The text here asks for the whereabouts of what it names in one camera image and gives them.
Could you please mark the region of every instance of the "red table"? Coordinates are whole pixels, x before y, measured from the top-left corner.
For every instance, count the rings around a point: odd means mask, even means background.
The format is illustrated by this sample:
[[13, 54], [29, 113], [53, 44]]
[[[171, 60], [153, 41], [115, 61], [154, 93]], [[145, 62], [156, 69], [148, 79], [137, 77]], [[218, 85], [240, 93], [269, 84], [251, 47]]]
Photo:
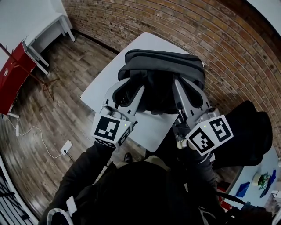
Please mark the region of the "red table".
[[36, 66], [36, 63], [26, 54], [22, 43], [16, 47], [12, 55], [26, 70], [17, 63], [13, 63], [13, 58], [9, 57], [0, 71], [0, 113], [5, 115], [8, 114], [18, 90], [29, 75], [28, 72]]

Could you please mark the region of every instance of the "table leg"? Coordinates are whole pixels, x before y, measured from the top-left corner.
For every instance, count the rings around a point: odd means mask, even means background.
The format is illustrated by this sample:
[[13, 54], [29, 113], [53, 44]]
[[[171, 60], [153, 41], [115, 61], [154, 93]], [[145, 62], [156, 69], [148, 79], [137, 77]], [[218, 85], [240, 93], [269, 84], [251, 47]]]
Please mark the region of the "table leg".
[[37, 58], [39, 58], [46, 66], [49, 66], [49, 65], [50, 65], [49, 63], [47, 63], [47, 62], [45, 61], [45, 59], [43, 59], [43, 57], [42, 57], [31, 45], [29, 45], [28, 48], [29, 48], [29, 49], [34, 53], [34, 55], [35, 55]]
[[59, 27], [59, 29], [60, 29], [60, 31], [61, 31], [63, 37], [65, 37], [65, 30], [63, 29], [63, 25], [62, 25], [62, 23], [61, 23], [60, 20], [59, 20], [59, 25], [58, 25], [58, 27]]
[[73, 34], [72, 34], [70, 28], [69, 28], [69, 25], [68, 25], [67, 22], [66, 22], [64, 16], [61, 17], [61, 21], [62, 21], [62, 24], [64, 24], [64, 28], [65, 28], [65, 30], [67, 31], [67, 33], [69, 34], [71, 40], [74, 42], [74, 41], [75, 41], [75, 38], [74, 38], [74, 36], [73, 36]]
[[37, 61], [40, 60], [40, 59], [39, 59], [36, 55], [34, 55], [34, 54], [33, 54], [33, 57], [34, 57]]
[[26, 53], [36, 63], [38, 68], [43, 71], [43, 73], [45, 73], [46, 75], [49, 73], [28, 51]]

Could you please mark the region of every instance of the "red object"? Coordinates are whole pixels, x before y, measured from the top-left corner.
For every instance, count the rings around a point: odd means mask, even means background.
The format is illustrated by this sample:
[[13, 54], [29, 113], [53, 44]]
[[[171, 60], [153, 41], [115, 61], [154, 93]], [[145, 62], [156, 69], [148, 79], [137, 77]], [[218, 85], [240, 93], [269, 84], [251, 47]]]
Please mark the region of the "red object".
[[[220, 190], [220, 191], [223, 192], [223, 193], [226, 192], [226, 190], [224, 190], [224, 189], [221, 188], [221, 187], [217, 187], [217, 188], [218, 188], [218, 190]], [[221, 206], [222, 208], [226, 209], [227, 211], [233, 208], [232, 205], [230, 205], [230, 204], [226, 203], [225, 201], [223, 201], [223, 198], [222, 198], [221, 196], [219, 196], [219, 202], [220, 202], [220, 206]]]
[[[22, 43], [13, 52], [13, 57], [29, 72], [33, 70], [36, 63], [26, 54]], [[29, 73], [17, 66], [10, 57], [0, 72], [0, 113], [7, 115], [13, 104], [16, 94]]]

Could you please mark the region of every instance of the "electrical cord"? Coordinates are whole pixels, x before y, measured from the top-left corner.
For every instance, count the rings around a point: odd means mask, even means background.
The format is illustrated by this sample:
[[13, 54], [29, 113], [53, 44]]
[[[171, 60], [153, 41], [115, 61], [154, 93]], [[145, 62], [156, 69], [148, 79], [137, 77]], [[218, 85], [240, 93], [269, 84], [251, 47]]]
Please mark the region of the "electrical cord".
[[[12, 124], [12, 126], [13, 126], [14, 129], [17, 129], [17, 128], [14, 127], [13, 123], [9, 120], [9, 118], [8, 118], [8, 121]], [[20, 134], [20, 133], [19, 133], [19, 135], [20, 135], [20, 136], [24, 136], [24, 135], [28, 134], [33, 128], [38, 129], [38, 130], [40, 131], [40, 133], [41, 133], [41, 140], [42, 140], [42, 142], [43, 142], [43, 144], [44, 144], [44, 146], [45, 146], [45, 148], [46, 148], [48, 154], [49, 154], [53, 159], [57, 159], [58, 157], [60, 157], [62, 154], [60, 154], [60, 155], [54, 157], [54, 156], [52, 156], [52, 155], [49, 153], [49, 150], [48, 150], [48, 148], [47, 148], [47, 146], [46, 146], [46, 144], [45, 144], [45, 142], [44, 142], [44, 140], [43, 140], [43, 135], [42, 135], [42, 131], [41, 131], [40, 128], [35, 127], [35, 126], [32, 126], [29, 131], [25, 132], [24, 134]]]
[[75, 161], [73, 160], [73, 158], [71, 157], [71, 155], [69, 155], [65, 150], [64, 150], [65, 154], [70, 158], [70, 160], [75, 163]]

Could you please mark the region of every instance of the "blue object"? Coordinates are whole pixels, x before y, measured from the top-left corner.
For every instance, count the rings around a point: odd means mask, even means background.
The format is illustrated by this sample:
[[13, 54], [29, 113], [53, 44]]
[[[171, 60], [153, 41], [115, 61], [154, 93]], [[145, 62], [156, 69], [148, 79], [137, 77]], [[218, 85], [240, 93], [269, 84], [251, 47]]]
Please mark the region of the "blue object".
[[250, 185], [250, 182], [241, 184], [235, 196], [243, 198], [244, 195], [246, 194], [246, 191], [248, 190], [249, 185]]
[[263, 190], [263, 193], [260, 195], [259, 198], [262, 198], [267, 194], [269, 188], [271, 187], [271, 184], [274, 182], [275, 179], [276, 179], [276, 170], [273, 169], [273, 173], [272, 173], [272, 175], [270, 176], [270, 178], [267, 182], [267, 187]]

